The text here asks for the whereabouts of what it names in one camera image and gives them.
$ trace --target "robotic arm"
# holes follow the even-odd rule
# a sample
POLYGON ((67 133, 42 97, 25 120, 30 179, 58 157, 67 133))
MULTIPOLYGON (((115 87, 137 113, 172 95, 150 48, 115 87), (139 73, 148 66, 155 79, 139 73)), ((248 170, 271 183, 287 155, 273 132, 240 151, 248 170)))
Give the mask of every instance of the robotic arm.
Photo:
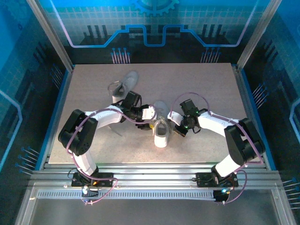
MULTIPOLYGON (((69 147, 69 151, 72 152, 78 167, 84 174, 97 178, 109 177, 107 174, 101 175, 98 172, 98 167, 93 161, 90 151, 88 151, 97 129, 112 123, 122 123, 126 119, 134 120, 135 123, 138 123, 136 126, 139 129, 150 129, 149 124, 144 122, 144 120, 155 119, 155 109, 150 105, 137 107, 140 100, 141 96, 131 91, 121 102, 115 103, 91 116, 84 123, 83 127, 79 129, 69 147)), ((168 119, 176 124, 174 131, 177 134, 185 137, 190 129, 197 134, 204 128, 226 138, 229 155, 212 167, 211 173, 209 173, 214 182, 213 187, 218 187, 219 184, 222 184, 229 177, 232 178, 235 171, 257 157, 257 153, 255 153, 252 146, 255 146, 256 152, 259 154, 265 151, 263 142, 249 119, 233 120, 218 116, 207 109, 199 110, 191 99, 182 102, 180 106, 184 115, 180 115, 177 112, 170 112, 168 115, 168 119), (244 137, 245 132, 249 137, 248 139, 244 137)), ((72 112, 59 134, 59 141, 65 148, 81 122, 93 113, 82 112, 78 109, 72 112)), ((82 176, 93 185, 93 180, 84 175, 82 176)))
MULTIPOLYGON (((140 122, 137 127, 142 130, 150 129, 148 124, 142 124, 144 120, 155 118, 155 109, 150 105, 136 107, 141 96, 133 91, 129 92, 126 98, 120 103, 110 105, 102 112, 91 116, 80 128, 72 141, 69 151, 74 155, 80 169, 87 175, 95 177, 98 174, 98 167, 93 161, 89 148, 92 144, 95 131, 112 123, 124 122, 127 119, 140 122)), ((67 144, 80 125, 80 123, 94 112, 83 112, 74 110, 67 120, 65 126, 59 133, 59 141, 66 148, 67 144)))
POLYGON ((209 113, 207 109, 199 110, 191 99, 182 102, 180 107, 184 112, 183 116, 177 112, 170 112, 168 115, 168 119, 176 124, 174 131, 177 134, 185 137, 190 129, 197 134, 201 128, 204 128, 226 138, 229 155, 211 169, 211 175, 216 184, 226 180, 237 169, 257 157, 249 140, 244 137, 239 126, 246 131, 259 154, 265 151, 264 144, 249 119, 233 120, 212 112, 209 113))

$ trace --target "metal enclosure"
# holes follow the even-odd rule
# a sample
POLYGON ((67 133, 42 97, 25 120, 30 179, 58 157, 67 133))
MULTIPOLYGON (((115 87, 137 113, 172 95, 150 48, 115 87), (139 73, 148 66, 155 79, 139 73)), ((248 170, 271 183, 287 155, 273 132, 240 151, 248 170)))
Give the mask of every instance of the metal enclosure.
MULTIPOLYGON (((231 213, 244 215, 254 205, 258 205, 257 212, 246 217, 261 215, 256 224, 293 225, 299 220, 298 201, 288 200, 290 187, 282 183, 299 174, 297 1, 27 0, 0 4, 7 43, 0 46, 5 53, 0 60, 0 176, 5 181, 1 224, 40 224, 41 220, 53 224, 56 215, 57 223, 74 224, 81 222, 80 214, 88 216, 97 210, 105 223, 107 208, 119 212, 114 219, 118 221, 145 205, 144 210, 153 211, 157 204, 165 206, 163 212, 169 216, 183 209, 196 213, 198 207, 205 214, 217 215, 206 217, 203 223, 253 224, 231 213), (116 200, 85 209, 81 190, 70 187, 68 172, 74 165, 47 163, 49 140, 55 135, 74 64, 185 62, 232 63, 247 116, 267 148, 265 164, 246 169, 249 182, 244 195, 220 210, 211 202, 212 189, 196 187, 191 178, 210 171, 215 163, 103 164, 103 172, 120 178, 108 196, 116 200), (169 203, 179 209, 170 210, 169 203), (124 212, 117 204, 130 207, 124 212), (56 207, 64 208, 65 214, 56 212, 56 207), (69 218, 70 212, 76 216, 69 218), (222 223, 224 213, 229 217, 222 223)), ((238 178, 243 184, 243 176, 238 174, 238 178)), ((148 218, 149 223, 172 221, 148 218)), ((178 221, 192 224, 196 219, 201 217, 178 221)))

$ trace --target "table surface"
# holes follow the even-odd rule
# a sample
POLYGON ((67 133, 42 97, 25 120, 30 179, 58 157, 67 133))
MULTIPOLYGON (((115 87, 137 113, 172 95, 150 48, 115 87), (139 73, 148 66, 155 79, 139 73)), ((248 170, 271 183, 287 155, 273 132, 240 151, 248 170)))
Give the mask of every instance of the table surface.
MULTIPOLYGON (((72 111, 109 106, 112 97, 107 86, 131 70, 139 74, 133 91, 142 96, 143 104, 163 100, 170 108, 177 96, 193 91, 205 96, 216 114, 239 120, 246 117, 230 63, 76 65, 49 163, 72 162, 58 141, 72 111)), ((186 95, 174 110, 182 113, 179 104, 189 98, 199 109, 207 107, 203 100, 186 95)), ((185 138, 172 132, 167 147, 161 149, 154 145, 152 131, 141 131, 129 121, 97 130, 90 150, 96 163, 219 162, 228 155, 225 138, 209 130, 196 135, 188 132, 185 138)))

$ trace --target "white sneaker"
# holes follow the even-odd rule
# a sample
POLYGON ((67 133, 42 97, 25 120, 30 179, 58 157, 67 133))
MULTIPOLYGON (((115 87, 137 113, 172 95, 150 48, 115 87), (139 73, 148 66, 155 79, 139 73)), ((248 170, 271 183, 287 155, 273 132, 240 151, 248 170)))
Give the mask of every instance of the white sneaker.
POLYGON ((154 106, 157 110, 157 120, 154 122, 153 128, 154 144, 156 147, 164 148, 168 144, 171 132, 170 123, 167 121, 170 110, 163 101, 156 101, 154 106))
POLYGON ((111 83, 107 90, 112 92, 112 102, 116 103, 126 97, 137 84, 139 75, 135 71, 130 71, 121 81, 115 81, 111 83), (110 87, 117 85, 114 90, 110 90, 110 87))

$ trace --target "gray work surface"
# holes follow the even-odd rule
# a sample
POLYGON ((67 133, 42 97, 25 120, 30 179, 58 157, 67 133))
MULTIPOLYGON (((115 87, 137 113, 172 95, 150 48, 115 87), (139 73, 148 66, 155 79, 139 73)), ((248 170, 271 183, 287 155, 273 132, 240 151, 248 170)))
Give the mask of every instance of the gray work surface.
POLYGON ((272 195, 245 191, 228 205, 200 200, 37 199, 30 225, 277 225, 272 195))
MULTIPOLYGON (((76 65, 49 163, 72 162, 58 141, 58 133, 71 112, 108 107, 112 97, 108 96, 107 86, 131 70, 140 76, 134 91, 141 94, 143 104, 163 100, 171 107, 177 96, 193 91, 205 96, 216 114, 246 117, 229 63, 76 65)), ((189 98, 199 109, 207 107, 198 97, 186 95, 176 102, 174 110, 182 113, 179 104, 189 98)), ((90 150, 96 163, 219 162, 228 155, 225 138, 205 129, 196 135, 189 131, 185 138, 173 132, 168 146, 160 149, 154 145, 152 131, 141 131, 129 121, 111 127, 95 134, 90 150)))

